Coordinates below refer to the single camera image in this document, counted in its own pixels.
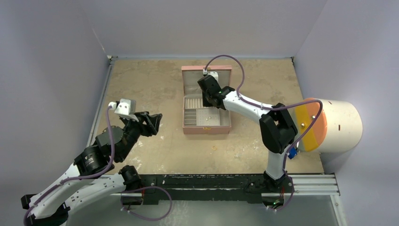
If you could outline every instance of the cable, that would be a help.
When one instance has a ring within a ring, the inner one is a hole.
[[[159,217],[159,218],[148,218],[148,217],[142,216],[142,215],[140,215],[140,214],[138,214],[138,213],[132,212],[132,211],[126,209],[126,207],[123,206],[123,201],[122,201],[122,194],[123,194],[123,193],[134,193],[134,192],[139,192],[139,191],[143,191],[143,190],[145,190],[145,189],[152,189],[152,188],[155,188],[155,189],[158,189],[158,190],[163,191],[163,192],[168,196],[168,198],[169,198],[169,201],[170,201],[169,209],[168,209],[168,211],[166,212],[166,214],[164,214],[162,217]],[[127,211],[129,214],[131,214],[131,215],[134,215],[134,216],[136,216],[136,217],[138,217],[138,218],[140,218],[140,219],[148,220],[148,221],[162,220],[162,219],[165,218],[167,215],[169,215],[169,213],[170,213],[171,210],[172,210],[172,197],[170,196],[169,192],[167,192],[167,191],[166,191],[165,189],[163,189],[162,187],[158,187],[158,186],[148,186],[148,187],[142,187],[142,188],[139,188],[139,189],[136,189],[136,190],[132,190],[132,191],[124,191],[124,192],[121,192],[121,194],[120,194],[120,203],[121,203],[121,205],[122,205],[122,209],[120,209],[120,211],[125,210],[125,211]]]
[[[214,58],[212,58],[212,59],[207,63],[207,65],[205,66],[205,70],[208,68],[208,66],[210,65],[210,63],[211,63],[212,61],[214,61],[215,59],[217,59],[217,58],[219,58],[219,57],[228,57],[228,58],[230,58],[230,59],[233,59],[235,62],[238,63],[239,67],[241,68],[241,71],[242,71],[242,79],[241,79],[241,83],[240,83],[240,84],[238,85],[238,87],[237,87],[236,92],[237,92],[237,96],[239,97],[239,99],[242,100],[244,103],[247,103],[247,104],[252,105],[252,106],[254,106],[254,107],[258,107],[258,108],[260,108],[260,109],[269,110],[269,111],[281,111],[281,110],[286,110],[286,109],[288,109],[288,108],[298,107],[298,106],[306,105],[306,104],[310,104],[310,103],[318,103],[318,104],[319,104],[319,111],[317,112],[317,114],[316,114],[314,120],[312,120],[312,122],[310,123],[309,127],[306,128],[306,130],[298,137],[298,139],[296,139],[296,140],[289,146],[289,148],[287,149],[287,151],[286,151],[285,154],[284,154],[283,172],[284,172],[284,174],[285,174],[285,175],[290,179],[290,181],[291,181],[291,184],[292,184],[292,191],[291,191],[291,195],[290,195],[289,199],[287,200],[287,202],[286,202],[281,208],[278,209],[278,210],[281,210],[281,209],[283,209],[285,206],[287,206],[287,204],[291,201],[292,196],[294,195],[294,183],[292,182],[292,178],[291,178],[290,176],[288,176],[287,172],[284,170],[285,167],[286,167],[286,162],[287,162],[287,153],[288,153],[288,152],[294,147],[294,145],[296,145],[296,144],[308,133],[308,131],[312,128],[312,126],[314,125],[314,123],[316,122],[316,120],[317,120],[317,119],[319,118],[319,116],[321,115],[321,112],[322,112],[322,110],[323,110],[323,103],[322,103],[322,101],[320,101],[320,100],[314,99],[314,100],[303,101],[303,102],[300,102],[300,103],[297,103],[297,104],[288,105],[288,106],[284,106],[284,107],[271,108],[271,107],[264,107],[264,106],[255,104],[255,103],[253,103],[253,102],[251,102],[251,101],[248,101],[248,100],[244,99],[244,98],[240,95],[240,93],[239,93],[239,89],[240,89],[240,88],[242,87],[242,85],[244,84],[244,80],[245,80],[245,71],[244,71],[244,67],[242,66],[241,62],[240,62],[239,60],[237,60],[235,57],[230,56],[230,55],[226,55],[226,54],[217,55],[217,56],[215,56]]]
[[[33,203],[33,205],[26,211],[26,213],[24,215],[24,225],[25,226],[27,225],[26,220],[28,219],[29,213],[39,204],[39,202],[41,202],[48,194],[50,194],[51,192],[56,190],[58,187],[62,186],[63,184],[65,184],[66,182],[71,181],[71,180],[83,180],[83,179],[92,179],[92,178],[99,177],[99,176],[103,175],[104,173],[106,173],[111,168],[113,159],[115,157],[115,142],[114,142],[114,139],[113,139],[112,127],[111,127],[110,116],[109,116],[109,110],[111,108],[112,107],[109,106],[107,108],[107,111],[105,112],[105,115],[106,115],[105,119],[107,121],[108,134],[110,136],[110,141],[111,141],[111,157],[110,157],[110,161],[108,162],[108,165],[102,171],[100,171],[98,173],[95,173],[95,174],[92,174],[92,175],[88,175],[88,176],[78,176],[78,177],[67,178],[67,179],[61,180],[60,184],[52,186],[45,193],[43,193],[43,195],[41,195]]]

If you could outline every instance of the plywood surface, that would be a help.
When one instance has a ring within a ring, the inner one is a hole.
[[[286,105],[302,101],[291,59],[242,60],[246,80],[241,93],[257,101]],[[185,135],[182,129],[183,84],[181,67],[205,65],[207,60],[117,60],[108,86],[97,134],[106,127],[105,106],[121,98],[137,101],[136,111],[162,113],[157,136],[140,137],[123,163],[134,165],[141,174],[173,173],[262,173],[268,150],[259,126],[231,113],[228,135]],[[234,61],[215,60],[214,65],[232,65],[231,86],[241,81],[241,70]],[[115,114],[112,125],[123,127]],[[287,161],[289,173],[323,172],[318,153],[299,153]]]

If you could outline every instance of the open box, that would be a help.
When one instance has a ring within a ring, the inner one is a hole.
[[[205,66],[182,66],[184,99],[183,99],[183,133],[184,134],[227,134],[231,129],[230,112],[215,107],[202,105],[202,91],[197,81],[204,75]],[[213,65],[208,71],[218,73],[220,87],[229,86],[231,66]]]

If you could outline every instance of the blue object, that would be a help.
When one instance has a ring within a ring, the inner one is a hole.
[[[293,147],[293,148],[291,148],[291,150],[289,150],[288,158],[293,159],[297,154],[298,154],[298,152],[296,152],[296,149]]]

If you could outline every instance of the box lid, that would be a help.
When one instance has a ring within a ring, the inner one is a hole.
[[[204,75],[202,70],[205,65],[199,66],[182,66],[184,94],[201,94],[201,88],[197,81]],[[231,65],[210,65],[208,71],[215,71],[219,75],[220,87],[225,87],[230,84]]]

